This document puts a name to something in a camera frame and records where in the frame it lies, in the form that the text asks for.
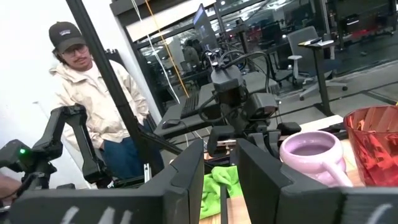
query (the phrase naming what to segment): eyeglasses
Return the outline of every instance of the eyeglasses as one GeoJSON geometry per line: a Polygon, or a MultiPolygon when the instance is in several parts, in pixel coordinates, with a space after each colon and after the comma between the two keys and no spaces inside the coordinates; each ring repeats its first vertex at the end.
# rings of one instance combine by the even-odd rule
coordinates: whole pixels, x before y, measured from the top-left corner
{"type": "Polygon", "coordinates": [[[76,51],[83,54],[88,51],[88,47],[83,44],[76,44],[76,45],[69,47],[63,54],[72,57],[72,56],[76,55],[76,51]]]}

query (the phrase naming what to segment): red plastic cup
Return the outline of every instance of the red plastic cup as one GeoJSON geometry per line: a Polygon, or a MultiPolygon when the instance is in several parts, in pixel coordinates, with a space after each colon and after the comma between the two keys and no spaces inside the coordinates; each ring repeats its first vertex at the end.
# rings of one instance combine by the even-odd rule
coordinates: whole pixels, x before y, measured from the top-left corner
{"type": "Polygon", "coordinates": [[[344,118],[359,176],[367,186],[398,187],[398,106],[376,106],[344,118]]]}

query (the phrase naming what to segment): keyboard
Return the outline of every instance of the keyboard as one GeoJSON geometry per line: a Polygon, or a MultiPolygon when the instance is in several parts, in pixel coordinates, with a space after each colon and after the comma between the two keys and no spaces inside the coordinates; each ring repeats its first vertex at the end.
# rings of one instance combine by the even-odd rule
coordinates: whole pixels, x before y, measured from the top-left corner
{"type": "Polygon", "coordinates": [[[193,116],[198,114],[197,105],[199,102],[199,93],[196,92],[193,95],[189,96],[185,101],[184,107],[181,112],[181,119],[187,118],[189,116],[193,116]]]}

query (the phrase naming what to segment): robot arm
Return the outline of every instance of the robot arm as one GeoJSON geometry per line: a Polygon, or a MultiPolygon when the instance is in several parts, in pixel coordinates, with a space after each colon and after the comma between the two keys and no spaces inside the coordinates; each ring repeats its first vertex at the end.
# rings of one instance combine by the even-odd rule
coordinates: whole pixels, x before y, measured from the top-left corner
{"type": "Polygon", "coordinates": [[[43,136],[32,148],[19,140],[12,140],[0,150],[0,168],[8,167],[15,172],[25,172],[23,178],[28,182],[22,188],[48,188],[50,174],[56,168],[50,161],[62,155],[63,144],[61,136],[65,123],[69,124],[75,133],[80,152],[84,159],[83,176],[89,183],[105,183],[110,181],[106,166],[96,154],[86,127],[87,114],[82,105],[62,106],[51,112],[43,136]],[[35,179],[27,179],[35,174],[35,179]]]}

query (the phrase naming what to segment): white chair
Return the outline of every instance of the white chair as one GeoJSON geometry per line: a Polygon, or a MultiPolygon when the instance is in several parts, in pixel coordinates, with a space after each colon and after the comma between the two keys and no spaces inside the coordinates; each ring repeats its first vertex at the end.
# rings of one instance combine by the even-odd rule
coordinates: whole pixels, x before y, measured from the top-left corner
{"type": "MultiPolygon", "coordinates": [[[[299,47],[298,44],[302,42],[306,42],[308,40],[318,38],[318,34],[313,26],[306,27],[295,32],[292,32],[287,35],[287,39],[289,40],[290,48],[292,49],[292,56],[289,56],[288,59],[294,61],[293,66],[293,84],[298,82],[302,82],[306,84],[308,81],[317,81],[317,72],[315,68],[315,59],[313,57],[313,51],[307,49],[305,47],[299,47]]],[[[329,77],[331,73],[336,70],[341,62],[338,60],[332,59],[324,59],[317,58],[320,67],[322,68],[325,73],[323,74],[326,77],[329,77]]],[[[338,83],[338,82],[331,82],[331,80],[326,81],[326,86],[338,86],[342,87],[343,91],[346,91],[347,84],[345,83],[338,83]]],[[[304,100],[304,96],[309,94],[314,90],[319,90],[318,83],[306,88],[300,94],[300,100],[304,100]]]]}

